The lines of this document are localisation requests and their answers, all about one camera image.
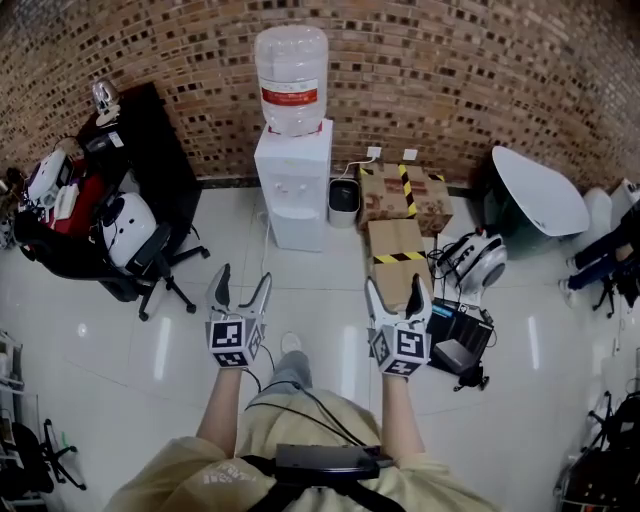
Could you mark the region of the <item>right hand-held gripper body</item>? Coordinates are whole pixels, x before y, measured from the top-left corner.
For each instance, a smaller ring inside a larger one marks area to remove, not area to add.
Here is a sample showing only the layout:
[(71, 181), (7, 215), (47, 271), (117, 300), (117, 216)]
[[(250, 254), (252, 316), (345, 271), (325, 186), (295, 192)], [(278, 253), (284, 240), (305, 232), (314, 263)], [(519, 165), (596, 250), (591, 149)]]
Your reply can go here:
[(382, 374), (411, 376), (430, 359), (431, 335), (427, 322), (387, 315), (368, 328), (370, 356)]

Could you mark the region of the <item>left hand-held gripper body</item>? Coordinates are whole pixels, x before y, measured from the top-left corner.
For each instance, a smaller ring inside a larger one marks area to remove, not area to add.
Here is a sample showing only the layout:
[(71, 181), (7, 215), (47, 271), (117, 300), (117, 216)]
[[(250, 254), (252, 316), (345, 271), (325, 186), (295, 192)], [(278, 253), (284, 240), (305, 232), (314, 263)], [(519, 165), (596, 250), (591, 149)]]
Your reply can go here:
[(205, 324), (208, 351), (222, 369), (249, 368), (264, 340), (264, 330), (264, 314), (256, 309), (232, 312), (211, 307)]

